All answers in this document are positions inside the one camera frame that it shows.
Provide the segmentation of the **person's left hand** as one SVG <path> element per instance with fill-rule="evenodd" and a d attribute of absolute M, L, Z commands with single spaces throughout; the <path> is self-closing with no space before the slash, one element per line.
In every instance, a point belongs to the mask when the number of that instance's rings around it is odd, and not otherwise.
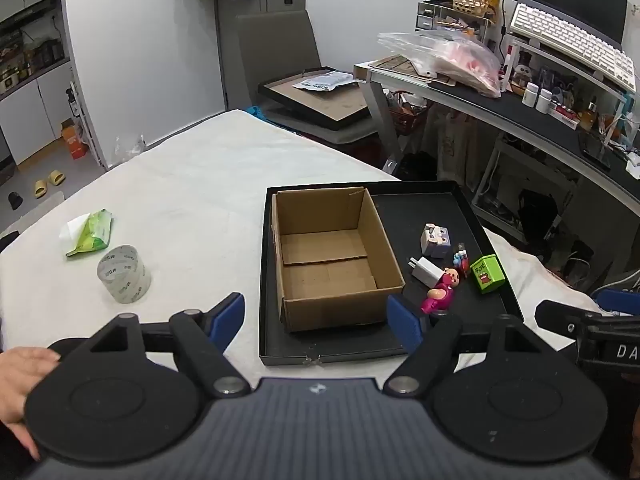
<path fill-rule="evenodd" d="M 40 460 L 40 454 L 23 422 L 26 399 L 60 359 L 55 351 L 39 347 L 17 347 L 1 353 L 1 422 L 34 460 Z"/>

